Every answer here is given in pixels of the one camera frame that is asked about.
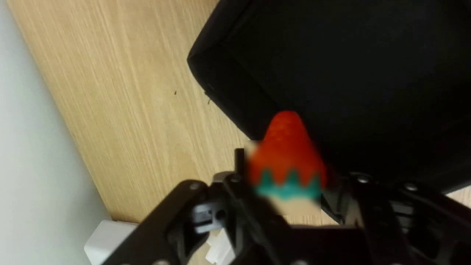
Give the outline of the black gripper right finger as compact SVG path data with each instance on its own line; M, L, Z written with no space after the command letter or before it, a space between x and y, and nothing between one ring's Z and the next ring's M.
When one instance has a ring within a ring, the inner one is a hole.
M327 186L314 203L336 222L345 224L351 180L334 168L328 168L327 177Z

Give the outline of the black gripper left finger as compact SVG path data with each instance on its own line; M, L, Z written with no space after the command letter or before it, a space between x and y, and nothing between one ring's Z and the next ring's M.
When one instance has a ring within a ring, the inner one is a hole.
M246 149L234 150L234 171L237 175L248 177L249 175L249 159Z

